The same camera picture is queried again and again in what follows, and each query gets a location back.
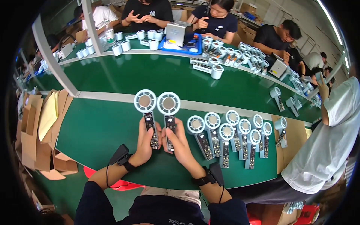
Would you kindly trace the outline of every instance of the water bottle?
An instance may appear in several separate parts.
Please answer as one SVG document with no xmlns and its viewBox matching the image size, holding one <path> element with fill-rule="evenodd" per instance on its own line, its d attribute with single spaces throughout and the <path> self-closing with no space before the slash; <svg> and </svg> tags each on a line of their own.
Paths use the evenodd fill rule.
<svg viewBox="0 0 360 225">
<path fill-rule="evenodd" d="M 110 25 L 109 20 L 105 20 L 105 37 L 106 41 L 109 44 L 109 46 L 115 45 L 115 35 L 114 35 L 114 29 Z"/>
</svg>

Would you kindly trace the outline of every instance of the mobile phone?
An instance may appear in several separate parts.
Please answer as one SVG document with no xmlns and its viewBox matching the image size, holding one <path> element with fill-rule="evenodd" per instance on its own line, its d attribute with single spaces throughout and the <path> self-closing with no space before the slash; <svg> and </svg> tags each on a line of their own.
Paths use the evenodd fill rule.
<svg viewBox="0 0 360 225">
<path fill-rule="evenodd" d="M 321 73 L 321 72 L 317 72 L 317 73 L 315 74 L 316 81 L 317 81 L 318 83 L 322 83 L 322 84 L 323 84 L 323 81 L 322 81 L 322 79 L 321 79 L 322 76 L 323 76 L 323 73 Z"/>
</svg>

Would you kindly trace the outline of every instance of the blue plastic tray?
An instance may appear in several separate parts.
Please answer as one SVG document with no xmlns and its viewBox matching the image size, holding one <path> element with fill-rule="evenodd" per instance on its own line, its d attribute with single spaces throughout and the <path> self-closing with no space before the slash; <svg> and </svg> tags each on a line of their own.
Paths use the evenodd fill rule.
<svg viewBox="0 0 360 225">
<path fill-rule="evenodd" d="M 184 54 L 189 54 L 189 55 L 200 55 L 200 54 L 202 54 L 202 36 L 198 33 L 194 33 L 194 35 L 198 35 L 198 37 L 199 37 L 198 41 L 196 42 L 195 46 L 193 47 L 193 48 L 197 48 L 199 50 L 198 52 L 190 52 L 189 49 L 191 47 L 186 47 L 186 50 L 166 49 L 163 47 L 164 43 L 166 41 L 166 36 L 164 36 L 164 38 L 160 42 L 159 49 L 163 50 L 163 51 L 179 52 L 179 53 L 184 53 Z"/>
</svg>

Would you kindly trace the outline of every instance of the white pants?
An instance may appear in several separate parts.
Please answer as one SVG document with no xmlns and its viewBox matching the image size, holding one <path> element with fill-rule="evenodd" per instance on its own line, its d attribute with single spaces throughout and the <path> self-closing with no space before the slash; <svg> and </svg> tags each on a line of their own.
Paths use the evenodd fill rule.
<svg viewBox="0 0 360 225">
<path fill-rule="evenodd" d="M 153 188 L 146 186 L 140 195 L 166 195 L 187 202 L 198 204 L 201 208 L 200 192 L 199 191 L 185 191 L 173 190 L 164 188 Z"/>
</svg>

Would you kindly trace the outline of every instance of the fluorescent light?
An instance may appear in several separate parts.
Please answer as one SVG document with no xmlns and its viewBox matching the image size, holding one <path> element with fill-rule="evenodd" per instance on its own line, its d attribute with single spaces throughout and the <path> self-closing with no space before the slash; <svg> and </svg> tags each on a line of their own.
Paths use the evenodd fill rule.
<svg viewBox="0 0 360 225">
<path fill-rule="evenodd" d="M 334 23 L 333 19 L 331 18 L 330 14 L 329 14 L 328 11 L 326 10 L 326 8 L 325 8 L 325 6 L 323 5 L 323 3 L 322 3 L 320 0 L 318 0 L 318 3 L 319 3 L 319 5 L 321 6 L 321 8 L 323 9 L 323 11 L 325 12 L 325 14 L 326 14 L 326 16 L 328 17 L 328 19 L 330 20 L 330 23 L 331 23 L 331 25 L 333 26 L 333 29 L 334 29 L 334 31 L 335 31 L 335 34 L 336 34 L 338 40 L 339 40 L 339 43 L 342 45 L 342 41 L 341 41 L 341 39 L 340 39 L 339 32 L 338 32 L 337 29 L 336 29 L 336 26 L 335 26 L 335 23 Z"/>
<path fill-rule="evenodd" d="M 346 63 L 346 67 L 349 69 L 349 62 L 347 61 L 346 57 L 345 57 L 345 63 Z"/>
</svg>

